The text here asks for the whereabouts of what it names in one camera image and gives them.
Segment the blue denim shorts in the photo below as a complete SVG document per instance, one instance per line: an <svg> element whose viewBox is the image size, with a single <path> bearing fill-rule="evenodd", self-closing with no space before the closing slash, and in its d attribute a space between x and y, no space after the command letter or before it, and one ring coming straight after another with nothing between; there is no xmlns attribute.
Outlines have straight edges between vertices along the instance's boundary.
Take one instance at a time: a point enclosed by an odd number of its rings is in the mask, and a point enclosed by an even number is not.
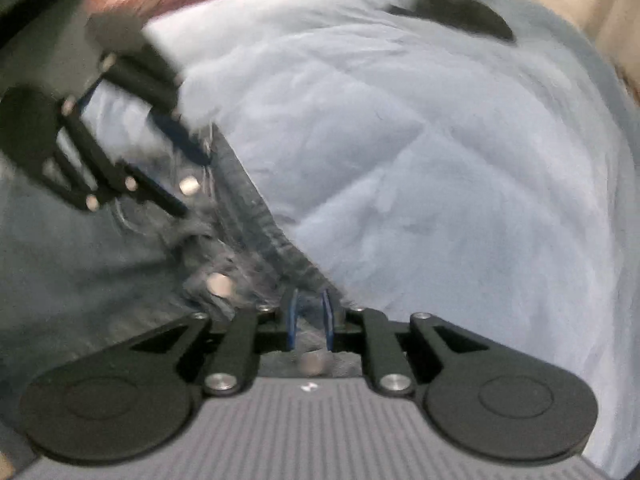
<svg viewBox="0 0 640 480"><path fill-rule="evenodd" d="M207 126L195 140L208 163L190 162L145 127L107 128L107 147L169 191L187 177L200 189L176 219L151 204L120 198L84 214L1 165L1 420L17 423L18 399L39 374L202 311L220 322L258 302L273 304L285 282L303 289L299 342L270 356L274 377L360 373L351 353L326 350L316 293L326 277L281 234L265 198L308 206L326 198L326 142L293 131L224 140Z"/></svg>

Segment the blue fleece blanket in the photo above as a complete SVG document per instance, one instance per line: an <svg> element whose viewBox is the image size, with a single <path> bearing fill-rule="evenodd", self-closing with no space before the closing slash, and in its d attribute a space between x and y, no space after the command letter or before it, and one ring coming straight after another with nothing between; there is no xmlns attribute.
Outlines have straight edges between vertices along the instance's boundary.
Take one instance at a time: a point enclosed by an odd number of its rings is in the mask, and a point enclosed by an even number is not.
<svg viewBox="0 0 640 480"><path fill-rule="evenodd" d="M322 202L265 202L347 302L582 376L587 457L620 478L639 458L639 113L562 18L478 1L515 44L385 11L411 0L213 0L148 34L195 132L335 144Z"/></svg>

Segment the black cat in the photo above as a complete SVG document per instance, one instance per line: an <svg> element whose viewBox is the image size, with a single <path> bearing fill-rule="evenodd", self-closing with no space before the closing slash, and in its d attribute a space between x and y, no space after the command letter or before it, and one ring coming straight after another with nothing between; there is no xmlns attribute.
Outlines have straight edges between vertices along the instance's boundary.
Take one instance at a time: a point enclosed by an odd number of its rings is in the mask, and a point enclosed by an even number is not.
<svg viewBox="0 0 640 480"><path fill-rule="evenodd" d="M516 36L506 20L478 0L411 0L405 6L386 6L385 11L434 22L469 35L494 38L506 44L516 43Z"/></svg>

